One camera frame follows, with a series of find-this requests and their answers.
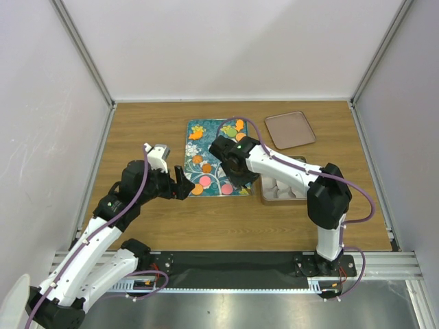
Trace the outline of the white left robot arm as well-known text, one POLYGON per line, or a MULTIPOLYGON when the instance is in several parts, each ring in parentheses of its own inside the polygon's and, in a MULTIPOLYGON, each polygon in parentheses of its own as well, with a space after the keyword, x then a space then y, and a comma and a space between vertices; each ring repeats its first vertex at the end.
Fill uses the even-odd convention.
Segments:
POLYGON ((146 143, 144 158, 127 164, 64 260, 47 279, 29 288, 27 328, 32 323, 44 328, 79 328, 94 304, 121 279, 139 275, 169 278, 153 267, 151 249, 136 239, 125 241, 110 260, 96 267, 144 204, 157 197, 184 200, 189 196, 195 185, 178 165, 174 167, 176 176, 170 176, 169 152, 166 145, 146 143))

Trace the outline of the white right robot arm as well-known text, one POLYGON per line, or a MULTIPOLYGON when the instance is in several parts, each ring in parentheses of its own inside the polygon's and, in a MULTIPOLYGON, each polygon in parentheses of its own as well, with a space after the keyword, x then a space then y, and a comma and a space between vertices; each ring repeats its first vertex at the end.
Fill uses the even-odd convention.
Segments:
POLYGON ((318 229, 316 269, 330 276, 340 268, 342 224, 352 194, 337 166, 329 163, 319 167, 294 160, 249 136, 240 141, 218 136, 208 146, 232 185, 243 187, 257 178, 272 178, 303 194, 308 218, 318 229))

